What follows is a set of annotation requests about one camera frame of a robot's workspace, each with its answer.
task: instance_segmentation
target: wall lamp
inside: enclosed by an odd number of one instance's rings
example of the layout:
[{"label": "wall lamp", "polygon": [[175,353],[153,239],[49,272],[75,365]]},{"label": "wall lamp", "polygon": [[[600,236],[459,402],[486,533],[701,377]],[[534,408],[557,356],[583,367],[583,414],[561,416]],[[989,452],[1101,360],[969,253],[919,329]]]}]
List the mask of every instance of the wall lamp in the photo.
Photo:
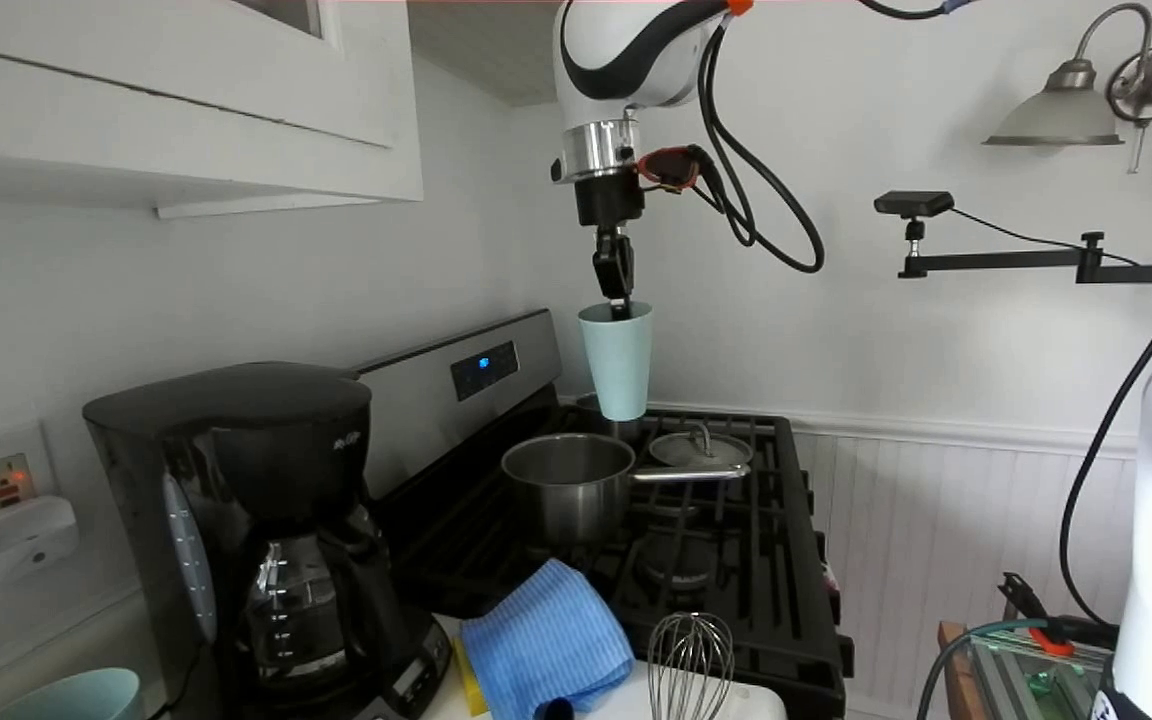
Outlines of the wall lamp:
[{"label": "wall lamp", "polygon": [[[1097,93],[1089,45],[1111,18],[1139,18],[1139,49]],[[1118,6],[1101,14],[1072,62],[1064,62],[1042,96],[1023,101],[989,143],[1122,143],[1118,122],[1152,125],[1152,14],[1145,6]]]}]

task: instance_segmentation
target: silver saucepan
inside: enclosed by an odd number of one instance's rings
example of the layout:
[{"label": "silver saucepan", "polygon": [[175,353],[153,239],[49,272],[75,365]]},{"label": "silver saucepan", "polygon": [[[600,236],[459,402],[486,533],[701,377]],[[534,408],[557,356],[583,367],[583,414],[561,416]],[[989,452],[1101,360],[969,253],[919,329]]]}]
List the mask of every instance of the silver saucepan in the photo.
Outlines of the silver saucepan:
[{"label": "silver saucepan", "polygon": [[595,546],[620,528],[633,486],[746,481],[750,465],[635,474],[635,452],[625,441],[557,431],[511,445],[500,474],[517,486],[546,541]]}]

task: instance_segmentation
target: blue cloth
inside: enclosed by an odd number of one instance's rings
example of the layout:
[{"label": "blue cloth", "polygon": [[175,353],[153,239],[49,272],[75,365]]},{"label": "blue cloth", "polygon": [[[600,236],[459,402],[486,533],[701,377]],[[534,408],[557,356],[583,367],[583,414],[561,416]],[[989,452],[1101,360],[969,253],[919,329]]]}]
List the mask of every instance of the blue cloth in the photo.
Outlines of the blue cloth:
[{"label": "blue cloth", "polygon": [[633,674],[625,628],[600,591],[568,563],[540,563],[459,642],[488,692],[492,720],[534,720],[549,699],[590,713]]}]

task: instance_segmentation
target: lamp shade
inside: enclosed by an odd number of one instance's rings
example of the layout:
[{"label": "lamp shade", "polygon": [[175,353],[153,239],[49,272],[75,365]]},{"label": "lamp shade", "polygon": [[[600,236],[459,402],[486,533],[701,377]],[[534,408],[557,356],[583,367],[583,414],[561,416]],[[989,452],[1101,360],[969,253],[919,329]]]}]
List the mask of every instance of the lamp shade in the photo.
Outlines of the lamp shade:
[{"label": "lamp shade", "polygon": [[1101,93],[1044,89],[1023,101],[989,143],[1122,143],[1122,134]]}]

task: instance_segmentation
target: power cord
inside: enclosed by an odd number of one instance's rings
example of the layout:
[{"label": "power cord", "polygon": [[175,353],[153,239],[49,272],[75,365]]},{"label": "power cord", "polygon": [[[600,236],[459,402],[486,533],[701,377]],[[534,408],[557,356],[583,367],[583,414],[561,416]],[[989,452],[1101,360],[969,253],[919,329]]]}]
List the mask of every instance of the power cord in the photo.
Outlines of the power cord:
[{"label": "power cord", "polygon": [[863,7],[892,18],[892,19],[935,19],[935,18],[953,18],[957,7],[972,6],[972,0],[946,0],[940,7],[924,7],[924,14],[908,14],[908,7],[892,7],[879,0],[860,0]]},{"label": "power cord", "polygon": [[[701,122],[705,122],[705,134],[709,134],[709,143],[717,153],[720,164],[711,164],[709,157],[701,162],[701,177],[709,183],[705,189],[694,189],[709,209],[724,211],[727,218],[727,229],[735,236],[735,245],[753,248],[761,245],[763,253],[772,253],[779,264],[797,269],[797,272],[820,272],[826,269],[826,239],[816,232],[816,221],[810,218],[810,209],[793,198],[793,189],[761,162],[753,157],[731,134],[727,125],[720,122],[717,111],[717,63],[720,63],[720,51],[724,51],[724,35],[727,30],[720,24],[705,51],[701,51],[701,69],[698,69],[698,96],[701,96]],[[812,245],[812,257],[810,259],[797,259],[788,257],[779,245],[772,245],[761,229],[756,229],[756,218],[753,218],[753,205],[746,198],[746,183],[727,162],[727,147],[750,164],[756,167],[767,189],[788,205],[788,211],[800,221],[810,245]]]},{"label": "power cord", "polygon": [[1097,622],[1097,623],[1109,623],[1109,622],[1103,622],[1101,611],[1092,611],[1092,605],[1083,602],[1083,591],[1082,591],[1075,581],[1072,581],[1072,567],[1070,567],[1070,533],[1072,533],[1072,512],[1075,512],[1075,505],[1082,505],[1082,493],[1083,493],[1083,486],[1089,486],[1089,475],[1092,475],[1092,465],[1097,465],[1097,456],[1101,456],[1101,445],[1103,445],[1111,421],[1122,416],[1131,384],[1145,377],[1149,365],[1152,365],[1152,339],[1145,343],[1145,353],[1136,356],[1131,371],[1129,371],[1129,377],[1122,382],[1122,389],[1111,394],[1111,402],[1109,402],[1109,408],[1103,408],[1103,416],[1101,416],[1101,428],[1097,428],[1097,438],[1092,438],[1092,445],[1089,445],[1089,452],[1083,452],[1083,461],[1082,461],[1082,474],[1075,474],[1075,481],[1072,481],[1072,489],[1070,489],[1070,498],[1064,498],[1064,512],[1060,512],[1060,581],[1064,581],[1070,596],[1083,608],[1083,615]]},{"label": "power cord", "polygon": [[[1021,245],[1044,245],[1044,248],[1072,248],[1072,253],[1083,253],[1083,245],[1054,239],[1054,236],[1030,236],[1030,232],[1005,229],[1005,224],[984,221],[984,218],[964,211],[964,209],[949,209],[949,211],[962,218],[962,221],[969,221],[969,224],[981,224],[981,229],[989,229],[989,232],[1013,236],[1013,239],[1021,239]],[[1131,259],[1131,257],[1122,257],[1122,253],[1103,253],[1103,257],[1109,257],[1109,259],[1122,259],[1122,264],[1129,264],[1129,269],[1139,269],[1139,259]]]}]

